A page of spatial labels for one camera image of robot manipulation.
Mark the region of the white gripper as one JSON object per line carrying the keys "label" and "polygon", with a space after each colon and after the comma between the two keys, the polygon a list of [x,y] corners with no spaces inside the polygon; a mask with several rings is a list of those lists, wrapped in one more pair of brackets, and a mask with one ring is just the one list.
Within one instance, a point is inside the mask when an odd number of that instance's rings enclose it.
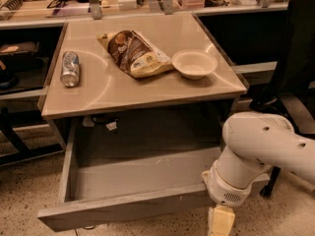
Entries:
{"label": "white gripper", "polygon": [[209,208],[208,236],[229,236],[235,219],[232,207],[239,207],[245,202],[259,177],[251,180],[244,189],[233,187],[220,177],[218,162],[215,161],[210,170],[202,173],[202,178],[210,198],[217,204]]}

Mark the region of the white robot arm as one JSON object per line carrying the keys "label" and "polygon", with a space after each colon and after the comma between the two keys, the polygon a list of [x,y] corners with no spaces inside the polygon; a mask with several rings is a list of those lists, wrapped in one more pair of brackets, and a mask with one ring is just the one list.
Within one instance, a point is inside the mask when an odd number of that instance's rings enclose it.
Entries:
{"label": "white robot arm", "polygon": [[294,132],[281,115],[238,112],[222,126],[224,148],[210,170],[202,173],[211,199],[208,236],[229,236],[235,214],[252,186],[269,178],[277,166],[309,183],[315,182],[315,141]]}

